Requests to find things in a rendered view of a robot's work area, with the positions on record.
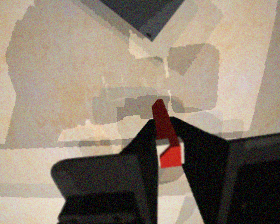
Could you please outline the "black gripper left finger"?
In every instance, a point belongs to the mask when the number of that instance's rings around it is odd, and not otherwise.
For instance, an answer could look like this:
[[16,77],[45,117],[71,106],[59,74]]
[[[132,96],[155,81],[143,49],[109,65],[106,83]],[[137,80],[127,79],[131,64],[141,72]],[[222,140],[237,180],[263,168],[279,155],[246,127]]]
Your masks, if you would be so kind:
[[145,224],[158,224],[158,154],[155,119],[119,153],[69,158],[51,167],[64,199],[81,194],[131,191]]

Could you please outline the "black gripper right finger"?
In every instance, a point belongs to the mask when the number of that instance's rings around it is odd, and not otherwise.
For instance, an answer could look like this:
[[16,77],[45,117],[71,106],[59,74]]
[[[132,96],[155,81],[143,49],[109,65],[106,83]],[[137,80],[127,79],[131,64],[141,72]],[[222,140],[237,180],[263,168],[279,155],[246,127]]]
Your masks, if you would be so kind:
[[181,166],[203,223],[226,224],[239,167],[280,159],[280,133],[227,140],[174,116],[170,121],[184,142]]

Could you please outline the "grey sloped panel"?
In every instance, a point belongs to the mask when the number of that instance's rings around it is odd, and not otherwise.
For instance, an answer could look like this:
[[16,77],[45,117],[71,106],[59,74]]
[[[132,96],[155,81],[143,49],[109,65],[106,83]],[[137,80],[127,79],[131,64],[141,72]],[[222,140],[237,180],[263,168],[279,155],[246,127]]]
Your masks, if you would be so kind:
[[150,41],[185,0],[100,0]]

